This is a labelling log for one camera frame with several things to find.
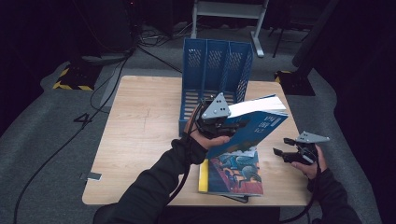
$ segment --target blue file organizer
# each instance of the blue file organizer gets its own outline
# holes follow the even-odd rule
[[[250,43],[184,40],[179,135],[201,99],[223,92],[229,105],[245,100],[253,61]]]

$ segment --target black sleeve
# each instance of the black sleeve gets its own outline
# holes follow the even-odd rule
[[[125,191],[108,223],[154,223],[176,189],[178,176],[189,165],[186,155],[190,146],[190,163],[202,163],[207,150],[194,139],[190,138],[189,143],[186,137],[173,140],[172,148]]]
[[[316,193],[322,209],[322,224],[361,223],[355,210],[347,203],[347,191],[335,180],[330,169],[325,170],[319,179]]]

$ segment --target person's left hand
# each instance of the person's left hand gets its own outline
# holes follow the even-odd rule
[[[189,121],[186,124],[186,127],[184,128],[184,133],[187,133],[189,131],[191,123],[192,123],[192,116],[190,117]],[[191,130],[192,130],[192,132],[190,134],[190,137],[195,139],[195,141],[197,141],[202,147],[204,147],[206,149],[210,149],[211,147],[221,146],[221,145],[228,143],[230,141],[229,136],[220,136],[220,137],[212,138],[212,139],[208,139],[208,138],[204,137],[197,130],[195,121],[192,124]]]

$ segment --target triangular metal bracket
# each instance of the triangular metal bracket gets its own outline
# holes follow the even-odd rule
[[[216,119],[228,117],[230,115],[230,108],[228,107],[227,101],[224,98],[224,94],[221,92],[218,96],[216,96],[207,110],[203,113],[202,119]]]
[[[318,143],[318,142],[328,142],[329,137],[323,137],[313,133],[302,132],[297,138],[296,142],[300,143]]]

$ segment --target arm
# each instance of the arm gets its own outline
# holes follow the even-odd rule
[[[150,169],[143,171],[125,191],[108,223],[154,223],[168,204],[169,195],[176,189],[178,176],[183,175],[189,166],[186,163],[189,147],[191,163],[200,164],[208,149],[229,139],[221,136],[209,140],[199,132],[192,132],[190,137],[185,134],[182,139],[173,140],[172,148],[164,152]]]
[[[321,148],[317,146],[317,150],[319,166],[322,171],[316,189],[316,199],[323,213],[321,223],[361,223],[355,210],[347,203],[347,191],[344,186],[335,180],[332,171],[327,168]],[[308,186],[311,186],[317,175],[317,164],[307,166],[299,162],[292,162],[291,165],[301,170],[310,179]]]
[[[355,210],[347,203],[347,191],[336,181],[330,169],[318,180],[318,200],[323,212],[321,223],[361,223]]]

